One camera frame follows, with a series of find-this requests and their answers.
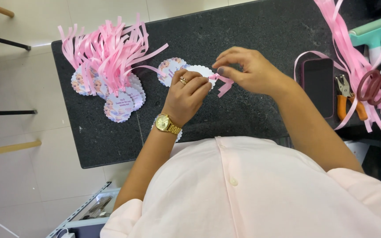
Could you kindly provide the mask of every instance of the finger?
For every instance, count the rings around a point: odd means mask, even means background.
[[[229,78],[236,83],[240,83],[245,77],[247,77],[246,73],[242,73],[239,70],[236,70],[229,66],[221,66],[218,68],[217,73],[223,77]]]
[[[180,77],[183,76],[186,72],[187,72],[186,69],[180,69],[180,70],[177,70],[176,72],[174,72],[174,75],[172,78],[172,84],[170,85],[170,87],[177,84],[178,81],[180,80]]]
[[[183,75],[183,77],[188,81],[188,83],[186,85],[190,84],[192,82],[193,78],[201,77],[201,76],[202,75],[200,73],[195,72],[195,71],[188,71]],[[182,82],[178,82],[176,84],[176,87],[179,89],[184,88],[184,86],[185,86],[185,84],[183,84]]]
[[[208,78],[196,77],[196,78],[193,78],[191,82],[186,84],[186,86],[183,88],[183,90],[188,95],[192,95],[199,87],[201,87],[202,85],[204,85],[207,82],[208,82]]]
[[[219,60],[220,58],[230,54],[230,53],[244,53],[244,52],[247,52],[249,51],[248,49],[246,48],[243,48],[243,47],[239,47],[239,46],[233,46],[232,48],[229,48],[225,51],[223,51],[215,60]]]
[[[191,95],[191,100],[202,103],[212,86],[210,82],[206,82]]]
[[[216,61],[213,64],[213,68],[216,69],[220,66],[227,66],[231,63],[238,63],[241,65],[244,65],[245,62],[247,62],[248,57],[249,57],[249,54],[246,52],[245,53],[231,53],[226,55],[225,57],[222,57],[218,61]]]

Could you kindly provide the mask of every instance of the shirt button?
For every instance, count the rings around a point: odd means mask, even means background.
[[[238,182],[237,182],[237,180],[234,177],[230,177],[230,184],[232,186],[237,186]]]

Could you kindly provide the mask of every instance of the ring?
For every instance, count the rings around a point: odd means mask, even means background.
[[[184,85],[189,83],[189,81],[187,81],[183,76],[180,77],[180,82],[182,82]]]

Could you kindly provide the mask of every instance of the pink shirt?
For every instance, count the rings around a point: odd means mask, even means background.
[[[119,237],[381,237],[381,182],[325,172],[308,156],[251,137],[176,144],[144,201],[115,210]]]

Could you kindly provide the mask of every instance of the gold wristwatch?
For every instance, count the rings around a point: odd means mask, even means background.
[[[167,114],[159,114],[155,119],[155,126],[161,131],[169,131],[173,134],[178,134],[182,128],[179,128],[170,121]]]

